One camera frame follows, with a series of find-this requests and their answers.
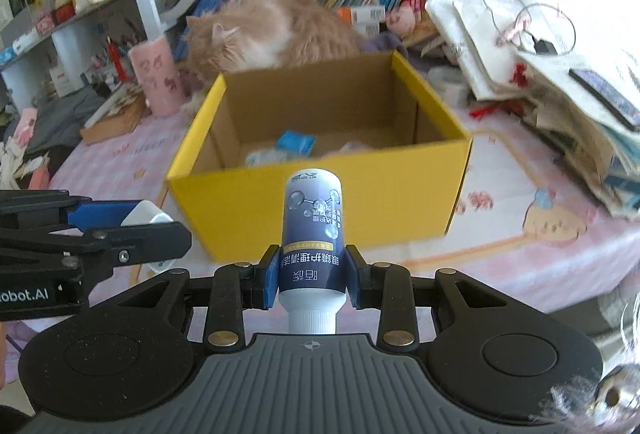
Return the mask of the white charger adapter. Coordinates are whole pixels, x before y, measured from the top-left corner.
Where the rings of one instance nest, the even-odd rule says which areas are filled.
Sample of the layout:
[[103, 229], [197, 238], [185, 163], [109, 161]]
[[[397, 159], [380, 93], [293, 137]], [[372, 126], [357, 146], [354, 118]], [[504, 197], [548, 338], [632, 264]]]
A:
[[[122, 227], [170, 222], [172, 222], [172, 218], [162, 209], [149, 200], [142, 200], [122, 220]], [[168, 260], [148, 263], [146, 267], [155, 275], [159, 275], [161, 272], [171, 269], [174, 264], [174, 260]]]

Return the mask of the blue spray bottle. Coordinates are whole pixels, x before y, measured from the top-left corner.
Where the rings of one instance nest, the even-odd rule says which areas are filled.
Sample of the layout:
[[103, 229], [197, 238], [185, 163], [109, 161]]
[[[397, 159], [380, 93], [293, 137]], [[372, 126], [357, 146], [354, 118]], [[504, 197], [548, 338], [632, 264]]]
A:
[[294, 173], [285, 185], [279, 302], [296, 336], [333, 334], [346, 303], [342, 186], [321, 168]]

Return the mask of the yellow tape roll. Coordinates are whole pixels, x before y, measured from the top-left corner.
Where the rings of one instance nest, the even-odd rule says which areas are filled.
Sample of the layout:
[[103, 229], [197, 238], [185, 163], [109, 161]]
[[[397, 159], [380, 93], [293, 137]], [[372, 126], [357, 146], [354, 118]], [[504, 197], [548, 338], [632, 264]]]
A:
[[255, 166], [282, 164], [286, 162], [297, 161], [301, 158], [302, 156], [300, 156], [299, 154], [284, 149], [259, 149], [252, 151], [247, 155], [245, 159], [245, 165], [248, 168], [254, 168]]

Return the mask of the pink knit glove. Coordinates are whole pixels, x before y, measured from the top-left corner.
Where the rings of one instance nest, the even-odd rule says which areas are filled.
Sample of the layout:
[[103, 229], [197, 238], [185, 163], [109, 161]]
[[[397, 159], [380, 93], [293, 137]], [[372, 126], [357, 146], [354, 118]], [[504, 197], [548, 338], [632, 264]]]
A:
[[340, 149], [327, 152], [324, 157], [341, 156], [342, 154], [360, 154], [360, 152], [369, 152], [371, 150], [372, 148], [367, 144], [358, 142], [358, 140], [352, 140], [351, 142], [346, 142]]

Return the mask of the blue packet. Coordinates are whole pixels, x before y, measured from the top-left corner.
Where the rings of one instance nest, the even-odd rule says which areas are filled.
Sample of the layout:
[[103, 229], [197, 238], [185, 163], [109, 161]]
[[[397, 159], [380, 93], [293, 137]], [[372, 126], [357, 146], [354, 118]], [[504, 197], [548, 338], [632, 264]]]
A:
[[294, 131], [285, 131], [276, 142], [278, 149], [302, 157], [310, 157], [315, 144], [316, 138], [314, 135]]

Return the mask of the orange pink bottle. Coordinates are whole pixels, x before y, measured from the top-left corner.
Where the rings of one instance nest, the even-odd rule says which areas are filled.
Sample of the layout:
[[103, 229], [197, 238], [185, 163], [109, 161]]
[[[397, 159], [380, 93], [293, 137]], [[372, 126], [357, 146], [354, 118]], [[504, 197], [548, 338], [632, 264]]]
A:
[[28, 189], [29, 190], [47, 190], [50, 185], [50, 173], [46, 166], [40, 166], [32, 172]]

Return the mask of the pink phone case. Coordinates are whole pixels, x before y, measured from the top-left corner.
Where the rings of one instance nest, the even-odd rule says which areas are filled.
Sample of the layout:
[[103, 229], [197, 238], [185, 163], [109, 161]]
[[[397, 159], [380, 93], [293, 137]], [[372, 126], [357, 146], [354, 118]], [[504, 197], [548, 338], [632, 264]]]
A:
[[18, 146], [26, 147], [32, 139], [32, 135], [35, 131], [37, 114], [38, 110], [36, 108], [25, 108], [22, 111], [20, 120], [17, 121], [17, 126], [12, 135]]

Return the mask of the grey cloth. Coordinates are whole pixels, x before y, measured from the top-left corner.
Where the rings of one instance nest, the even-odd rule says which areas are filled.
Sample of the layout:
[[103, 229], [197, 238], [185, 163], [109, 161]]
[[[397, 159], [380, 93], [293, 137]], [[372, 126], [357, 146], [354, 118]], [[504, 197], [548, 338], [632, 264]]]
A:
[[26, 125], [32, 136], [24, 146], [25, 158], [46, 154], [51, 163], [64, 162], [80, 144], [80, 130], [104, 102], [92, 87], [50, 99], [39, 108], [24, 109], [4, 131], [1, 141], [6, 145], [17, 128]]

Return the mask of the yellow cardboard box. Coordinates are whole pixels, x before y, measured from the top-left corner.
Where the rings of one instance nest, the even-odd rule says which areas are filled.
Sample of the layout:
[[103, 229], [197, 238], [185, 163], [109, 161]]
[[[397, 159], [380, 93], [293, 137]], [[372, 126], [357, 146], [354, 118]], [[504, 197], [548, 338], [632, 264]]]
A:
[[[314, 135], [310, 157], [248, 168], [285, 131]], [[346, 142], [372, 148], [325, 158]], [[251, 261], [280, 240], [284, 191], [303, 168], [341, 181], [345, 235], [360, 248], [446, 234], [472, 139], [401, 54], [365, 54], [214, 82], [167, 173], [172, 198], [218, 262]]]

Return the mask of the wooden chessboard box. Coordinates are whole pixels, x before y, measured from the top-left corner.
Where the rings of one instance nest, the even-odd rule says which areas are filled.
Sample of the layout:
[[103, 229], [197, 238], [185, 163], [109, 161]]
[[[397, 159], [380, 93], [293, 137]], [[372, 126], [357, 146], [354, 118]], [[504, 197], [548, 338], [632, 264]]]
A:
[[145, 110], [142, 88], [134, 83], [122, 84], [80, 129], [82, 142], [90, 146], [131, 133]]

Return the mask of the pink cylindrical container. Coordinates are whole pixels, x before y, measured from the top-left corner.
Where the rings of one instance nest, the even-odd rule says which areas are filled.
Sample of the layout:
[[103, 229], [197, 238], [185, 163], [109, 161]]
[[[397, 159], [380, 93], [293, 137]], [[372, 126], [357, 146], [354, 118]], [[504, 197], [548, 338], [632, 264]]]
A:
[[128, 56], [154, 116], [163, 118], [178, 112], [186, 102], [186, 92], [167, 38], [137, 44]]

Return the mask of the clear tape roll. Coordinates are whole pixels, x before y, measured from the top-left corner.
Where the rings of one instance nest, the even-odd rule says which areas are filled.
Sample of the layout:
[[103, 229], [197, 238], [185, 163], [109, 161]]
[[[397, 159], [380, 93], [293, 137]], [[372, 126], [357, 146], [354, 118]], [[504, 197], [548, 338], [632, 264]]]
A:
[[427, 72], [427, 82], [448, 106], [463, 108], [469, 105], [470, 87], [458, 68], [436, 66]]

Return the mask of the fluffy orange cat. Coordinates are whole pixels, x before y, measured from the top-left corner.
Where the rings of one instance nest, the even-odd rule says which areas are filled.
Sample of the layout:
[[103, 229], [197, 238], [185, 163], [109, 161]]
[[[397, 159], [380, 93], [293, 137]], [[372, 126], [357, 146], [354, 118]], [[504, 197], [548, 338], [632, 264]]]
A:
[[315, 0], [234, 0], [186, 18], [186, 65], [201, 80], [219, 73], [299, 67], [363, 52], [363, 39]]

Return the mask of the pink pig plush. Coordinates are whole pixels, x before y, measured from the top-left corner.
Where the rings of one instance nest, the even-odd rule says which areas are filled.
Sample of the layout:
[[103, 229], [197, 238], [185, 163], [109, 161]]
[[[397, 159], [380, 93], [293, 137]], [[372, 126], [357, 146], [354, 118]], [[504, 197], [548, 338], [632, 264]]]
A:
[[412, 7], [406, 3], [394, 8], [386, 15], [386, 28], [398, 38], [404, 38], [412, 33], [416, 26], [416, 17]]

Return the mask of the stack of papers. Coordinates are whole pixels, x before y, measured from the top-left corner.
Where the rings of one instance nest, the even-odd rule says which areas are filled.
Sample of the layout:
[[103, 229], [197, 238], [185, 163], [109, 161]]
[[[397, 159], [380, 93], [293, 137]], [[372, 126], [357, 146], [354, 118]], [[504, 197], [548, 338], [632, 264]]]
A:
[[580, 56], [574, 22], [527, 0], [427, 0], [427, 15], [480, 102], [529, 102], [524, 120], [558, 146], [614, 217], [639, 216], [639, 65]]

